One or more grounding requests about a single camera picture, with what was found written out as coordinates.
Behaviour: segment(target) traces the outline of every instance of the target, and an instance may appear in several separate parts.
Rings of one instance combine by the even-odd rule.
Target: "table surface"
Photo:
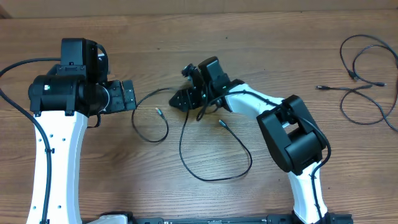
[[[104,45],[112,69],[109,79],[132,79],[137,99],[157,88],[186,85],[181,69],[214,55],[231,79],[242,79],[270,96],[298,95],[332,146],[331,159],[321,171],[329,211],[352,213],[355,223],[397,222],[398,134],[385,122],[350,123],[339,110],[344,93],[314,86],[363,85],[345,71],[340,44],[350,35],[372,34],[397,46],[398,11],[3,19],[0,27],[0,68],[28,58],[59,57],[61,38],[84,37]],[[347,43],[348,64],[371,43],[362,38]],[[42,62],[11,70],[1,77],[0,87],[28,110],[29,85],[51,66]],[[393,57],[382,49],[370,50],[358,60],[358,73],[387,83],[384,88],[363,91],[387,111],[397,78]],[[86,131],[80,161],[82,217],[113,210],[164,218],[290,213],[294,201],[287,175],[270,157],[257,122],[243,115],[219,110],[196,122],[197,111],[192,112],[182,147],[187,164],[202,177],[244,171],[247,156],[218,124],[222,118],[252,152],[253,167],[247,176],[206,183],[185,170],[178,156],[185,113],[168,106],[173,94],[154,96],[136,113],[137,127],[157,138],[165,126],[154,108],[163,110],[170,134],[160,144],[139,138],[131,127],[130,112],[103,116],[100,128]],[[358,96],[347,97],[344,108],[361,121],[381,116]],[[398,122],[396,113],[390,122]],[[0,100],[0,123],[0,222],[24,223],[34,177],[34,127],[4,100]]]

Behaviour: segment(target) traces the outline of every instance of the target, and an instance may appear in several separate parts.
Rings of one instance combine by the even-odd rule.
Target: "black wire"
[[[94,126],[89,126],[87,128],[98,128],[101,125],[101,115],[97,114],[97,123]]]
[[[342,49],[343,49],[344,43],[345,43],[347,40],[350,40],[351,38],[354,38],[354,37],[367,37],[367,38],[370,38],[370,39],[372,39],[372,40],[378,41],[378,42],[381,43],[382,45],[378,45],[378,44],[369,45],[369,46],[365,47],[364,49],[362,49],[361,51],[359,51],[359,53],[355,56],[355,58],[354,58],[354,60],[353,60],[353,69],[350,70],[350,69],[347,67],[347,64],[346,64],[346,62],[345,62],[345,60],[344,60],[344,58],[343,58]],[[358,73],[357,73],[357,71],[356,71],[356,69],[355,69],[355,63],[356,63],[356,60],[358,59],[358,57],[359,57],[360,55],[362,55],[367,49],[370,49],[370,48],[372,48],[372,47],[381,47],[381,48],[383,48],[383,49],[386,49],[386,50],[390,51],[390,53],[394,56],[394,58],[395,58],[395,60],[396,60],[396,66],[397,66],[397,69],[398,69],[398,55],[397,55],[397,53],[396,53],[385,41],[383,41],[383,40],[381,40],[381,39],[379,39],[379,38],[377,38],[377,37],[371,36],[371,35],[359,34],[359,35],[353,35],[353,36],[348,37],[347,39],[345,39],[345,40],[343,41],[343,43],[341,44],[341,46],[340,46],[340,58],[341,58],[341,61],[343,62],[343,65],[344,65],[345,69],[347,70],[348,74],[349,74],[352,78],[354,78],[354,79],[360,79],[360,80],[362,80],[362,81],[364,81],[364,82],[366,82],[366,83],[369,83],[369,84],[371,84],[371,85],[385,86],[386,84],[383,83],[383,82],[371,82],[371,81],[369,81],[369,80],[364,79],[363,77],[361,77],[361,76],[358,75]],[[342,99],[341,99],[341,101],[340,101],[340,110],[341,110],[341,112],[343,113],[343,116],[344,116],[348,121],[350,121],[350,122],[352,122],[352,123],[354,123],[354,124],[359,124],[359,125],[372,125],[372,124],[377,124],[377,123],[379,123],[379,122],[381,122],[381,121],[384,120],[384,121],[387,123],[387,125],[388,125],[391,129],[393,129],[394,131],[397,131],[397,132],[398,132],[398,129],[397,129],[395,126],[393,126],[393,125],[389,122],[389,120],[388,120],[388,118],[387,118],[387,117],[392,113],[392,111],[394,110],[394,108],[396,107],[396,104],[397,104],[397,99],[398,99],[398,79],[397,79],[397,81],[396,81],[396,93],[395,93],[394,101],[393,101],[392,106],[391,106],[391,108],[390,108],[390,110],[388,111],[387,114],[384,113],[383,108],[381,107],[381,105],[380,105],[379,103],[377,103],[376,101],[374,101],[371,97],[366,96],[365,94],[360,93],[360,92],[357,91],[357,90],[362,90],[362,89],[365,89],[365,88],[371,88],[371,85],[361,86],[361,87],[357,87],[357,88],[345,88],[345,87],[333,88],[333,87],[328,87],[328,86],[317,86],[317,89],[319,89],[319,90],[346,90],[346,91],[347,91],[347,93],[342,97]],[[355,93],[355,94],[357,94],[357,95],[359,95],[359,96],[362,96],[362,97],[364,97],[365,99],[367,99],[367,100],[369,100],[370,102],[372,102],[373,104],[375,104],[375,105],[377,106],[377,108],[379,109],[379,111],[380,111],[380,113],[381,113],[381,115],[382,115],[382,118],[379,119],[379,120],[377,120],[377,121],[372,121],[372,122],[367,122],[367,123],[355,121],[355,120],[353,120],[352,118],[350,118],[350,117],[346,114],[345,110],[343,109],[343,102],[344,102],[344,99],[345,99],[349,94],[351,94],[351,93]]]
[[[221,98],[223,98],[223,97],[226,97],[226,96],[228,96],[228,95],[236,95],[236,94],[248,94],[248,95],[252,95],[252,96],[254,96],[254,97],[256,97],[256,98],[262,100],[262,101],[265,102],[267,105],[279,106],[277,103],[274,103],[274,102],[272,102],[272,101],[270,101],[270,100],[268,100],[268,99],[265,99],[264,97],[262,97],[262,96],[260,96],[260,95],[257,95],[257,94],[255,94],[255,93],[253,93],[253,92],[249,92],[249,91],[246,91],[246,90],[243,90],[243,91],[234,91],[234,92],[225,93],[225,94],[223,94],[223,95],[221,95],[221,96],[219,96],[219,97],[216,97],[215,99],[213,99],[213,100],[211,100],[210,102],[208,102],[206,105],[203,105],[202,109],[199,111],[199,113],[198,113],[198,115],[197,115],[197,121],[199,121],[199,120],[202,119],[203,115],[205,114],[206,108],[207,108],[209,105],[212,105],[214,102],[216,102],[217,100],[219,100],[219,99],[221,99]],[[323,220],[322,220],[322,213],[321,213],[321,210],[320,210],[320,206],[319,206],[319,202],[318,202],[318,198],[317,198],[317,190],[316,190],[316,187],[315,187],[315,174],[316,174],[316,172],[318,171],[319,168],[321,168],[322,166],[324,166],[324,165],[329,161],[329,158],[330,158],[330,156],[331,156],[331,146],[330,146],[329,140],[326,138],[326,136],[324,135],[324,133],[323,133],[316,125],[314,125],[313,123],[311,123],[309,120],[307,120],[307,119],[305,119],[305,118],[303,118],[303,117],[301,117],[301,116],[295,114],[293,111],[291,111],[291,110],[289,110],[289,109],[287,109],[287,108],[285,108],[285,107],[283,107],[283,106],[281,106],[281,109],[282,109],[282,110],[285,110],[285,112],[291,114],[295,119],[300,119],[300,120],[302,120],[303,122],[307,123],[309,126],[311,126],[311,127],[321,136],[321,138],[325,141],[326,147],[327,147],[327,149],[328,149],[328,154],[327,154],[326,158],[325,158],[319,165],[317,165],[317,166],[314,168],[314,170],[312,171],[312,174],[311,174],[311,182],[312,182],[312,190],[313,190],[313,196],[314,196],[315,206],[316,206],[316,208],[317,208],[317,210],[318,210],[318,214],[319,214],[319,217],[320,217],[320,223],[322,224],[322,223],[323,223]]]
[[[249,155],[249,158],[250,158],[249,167],[248,167],[243,173],[241,173],[241,174],[239,174],[239,175],[232,176],[232,177],[225,177],[225,178],[204,179],[204,178],[201,178],[201,177],[197,176],[196,174],[194,174],[194,173],[188,168],[188,166],[186,165],[186,163],[185,163],[185,161],[184,161],[184,158],[182,157],[182,150],[181,150],[182,137],[183,137],[183,134],[184,134],[185,126],[187,125],[188,117],[189,117],[189,110],[187,111],[187,115],[186,115],[186,117],[185,117],[185,121],[184,121],[184,124],[183,124],[183,126],[182,126],[181,136],[180,136],[180,144],[178,145],[178,151],[179,151],[179,153],[180,153],[180,158],[181,158],[182,164],[184,165],[184,167],[186,168],[186,170],[187,170],[192,176],[194,176],[194,178],[196,178],[196,179],[198,179],[198,180],[201,180],[201,181],[206,181],[206,182],[215,182],[215,181],[231,180],[231,179],[239,178],[239,177],[242,177],[242,176],[246,175],[246,174],[250,171],[251,166],[252,166],[252,164],[253,164],[253,159],[252,159],[252,156],[251,156],[251,153],[250,153],[249,149],[247,149],[247,147],[246,147],[246,146],[242,143],[242,141],[235,135],[235,133],[233,133],[233,131],[230,130],[230,128],[229,128],[222,120],[220,120],[220,124],[221,124],[225,129],[227,129],[227,130],[234,136],[234,138],[240,143],[240,145],[243,147],[243,149],[244,149],[244,150],[247,152],[247,154]]]
[[[20,65],[26,64],[26,63],[32,63],[32,62],[48,62],[48,61],[60,61],[60,58],[33,58],[33,59],[28,59],[28,60],[23,60],[21,62],[17,62],[15,64],[12,64],[5,69],[1,70],[0,72],[0,77],[2,77],[7,71],[10,69],[13,69],[15,67],[18,67]],[[39,124],[39,122],[36,121],[36,119],[26,110],[21,108],[17,103],[12,101],[0,88],[0,96],[6,100],[11,106],[15,107],[19,112],[21,112],[23,115],[25,115],[37,128],[39,131],[40,135],[43,138],[44,146],[45,146],[45,151],[47,155],[47,180],[45,183],[45,195],[44,195],[44,206],[43,206],[43,214],[42,214],[42,221],[40,222],[41,224],[45,224],[47,222],[47,212],[49,209],[49,199],[50,199],[50,189],[51,189],[51,174],[52,174],[52,165],[51,165],[51,147],[49,143],[49,139],[47,138],[47,135],[45,134],[43,128]]]
[[[173,88],[160,88],[160,89],[157,89],[157,90],[153,91],[152,93],[149,93],[148,95],[146,95],[145,97],[143,97],[143,99],[140,100],[140,101],[137,103],[137,108],[138,108],[138,106],[139,106],[144,100],[148,99],[149,97],[155,95],[156,93],[158,93],[158,92],[160,92],[160,91],[166,91],[166,90],[174,90],[174,89],[173,89]],[[169,135],[169,124],[168,124],[168,122],[167,122],[166,117],[164,116],[163,112],[162,112],[160,109],[157,109],[157,112],[158,112],[159,116],[164,120],[164,122],[165,122],[165,124],[166,124],[167,130],[166,130],[166,134],[165,134],[161,139],[159,139],[159,140],[150,140],[150,139],[147,139],[144,135],[142,135],[142,134],[138,131],[136,125],[134,124],[134,115],[135,115],[135,113],[136,113],[136,110],[133,110],[133,111],[132,111],[132,114],[131,114],[131,124],[132,124],[132,128],[134,128],[134,130],[136,131],[136,133],[137,133],[143,140],[145,140],[145,141],[147,141],[147,142],[152,142],[152,143],[161,142],[161,141],[163,141],[164,139],[166,139],[167,136]]]

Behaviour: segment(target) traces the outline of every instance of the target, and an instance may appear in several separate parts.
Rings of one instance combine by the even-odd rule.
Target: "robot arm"
[[[45,130],[51,163],[43,137],[36,128],[34,190],[27,223],[82,223],[78,204],[80,151],[88,117],[136,109],[132,81],[108,81],[104,48],[86,39],[63,39],[61,63],[39,75],[29,87],[30,110]],[[48,205],[43,203],[50,186]],[[97,223],[127,223],[125,215],[101,217]]]
[[[312,127],[300,120],[295,120],[282,110],[282,107],[288,108],[316,126],[303,101],[295,95],[286,100],[274,98],[253,90],[241,80],[230,81],[227,74],[222,71],[216,57],[205,60],[199,64],[198,68],[189,65],[182,73],[192,82],[192,87],[179,90],[170,100],[170,105],[186,111],[219,98],[216,100],[217,106],[257,119],[272,158],[283,171],[288,172],[295,201],[295,215],[305,224],[319,221],[320,216],[315,206],[312,188],[312,172],[320,163],[322,149],[326,145]],[[273,105],[247,93],[232,94],[238,91],[254,93],[269,100]],[[298,123],[298,128],[287,134],[284,128],[289,123]],[[322,217],[325,217],[327,207],[323,203],[319,175],[318,169],[315,173],[315,190],[320,212]]]
[[[283,98],[274,98],[259,93],[258,91],[250,88],[250,86],[245,83],[237,85],[236,87],[230,89],[229,92],[242,91],[242,90],[260,95],[261,97],[268,99],[273,103],[282,104],[283,101]],[[248,94],[225,96],[225,102],[228,105],[228,108],[231,110],[231,112],[245,114],[246,116],[252,119],[256,119],[265,111],[272,111],[274,109],[274,106],[267,105],[262,100]],[[289,123],[283,123],[281,125],[283,128],[286,128],[289,125]],[[275,153],[273,153],[273,155],[274,159],[278,159],[278,156],[275,155]],[[297,175],[292,171],[288,173],[290,186],[292,187],[292,192],[294,196],[294,213],[305,224],[316,223],[317,221],[319,221],[318,210],[315,206],[315,199],[313,197],[313,189],[311,182],[311,174],[314,168],[316,168],[316,166],[319,165],[319,163],[320,162],[313,162],[308,167],[304,168],[300,175]],[[318,204],[320,206],[321,213],[324,217],[328,209],[322,199],[319,169],[315,173],[315,187],[317,191]]]

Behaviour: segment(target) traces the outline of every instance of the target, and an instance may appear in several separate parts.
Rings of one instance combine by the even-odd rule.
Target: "wood grain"
[[[0,0],[13,18],[397,9],[398,0]]]
[[[59,57],[61,38],[84,37],[105,46],[113,71],[110,79],[132,79],[137,99],[157,88],[184,85],[181,69],[213,55],[232,79],[240,78],[271,96],[301,96],[333,150],[322,169],[329,211],[352,213],[355,223],[397,222],[397,133],[385,123],[358,126],[348,122],[338,108],[343,92],[318,91],[314,86],[362,85],[347,75],[338,48],[353,34],[378,35],[396,47],[398,11],[12,19],[0,20],[0,27],[0,68],[27,58]],[[347,61],[370,43],[366,39],[348,42]],[[11,70],[1,78],[0,87],[28,110],[29,85],[51,66],[34,63]],[[388,83],[364,90],[387,110],[397,78],[391,55],[370,50],[358,60],[358,72]],[[252,170],[242,179],[219,183],[194,179],[178,156],[185,114],[168,106],[172,95],[159,94],[136,113],[137,127],[156,138],[165,127],[154,107],[164,111],[170,134],[160,144],[143,142],[137,136],[130,113],[104,116],[100,128],[87,130],[80,166],[82,217],[94,218],[112,210],[164,218],[290,213],[293,197],[287,175],[271,159],[257,123],[239,114],[219,111],[196,122],[197,111],[193,111],[183,154],[192,170],[203,177],[242,172],[248,159],[218,124],[222,118],[251,150]],[[354,119],[380,117],[377,108],[357,96],[349,96],[344,107]],[[390,121],[398,122],[395,112]],[[24,223],[34,176],[34,129],[3,100],[0,123],[0,223]]]

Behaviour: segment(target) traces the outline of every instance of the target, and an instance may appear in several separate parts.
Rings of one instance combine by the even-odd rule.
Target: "cable plug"
[[[359,79],[357,74],[351,70],[348,70],[348,75],[355,81],[357,81]]]
[[[155,108],[155,110],[159,116],[164,117],[163,112],[159,108]]]
[[[381,83],[381,82],[377,82],[377,83],[374,83],[376,86],[386,86],[387,84],[385,84],[385,83]]]
[[[331,87],[328,86],[316,86],[315,88],[317,90],[331,90]]]
[[[222,127],[227,128],[226,123],[222,119],[219,119],[218,122],[220,123],[220,125],[222,125]]]

